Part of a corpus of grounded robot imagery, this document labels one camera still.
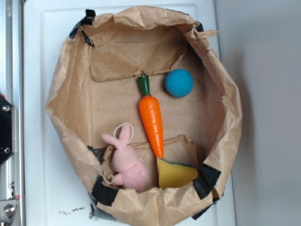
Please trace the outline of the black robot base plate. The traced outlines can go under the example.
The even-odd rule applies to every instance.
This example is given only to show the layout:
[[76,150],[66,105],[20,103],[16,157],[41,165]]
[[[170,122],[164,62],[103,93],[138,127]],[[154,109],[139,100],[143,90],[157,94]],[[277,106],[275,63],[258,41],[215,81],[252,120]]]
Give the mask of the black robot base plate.
[[0,166],[13,154],[13,106],[0,95]]

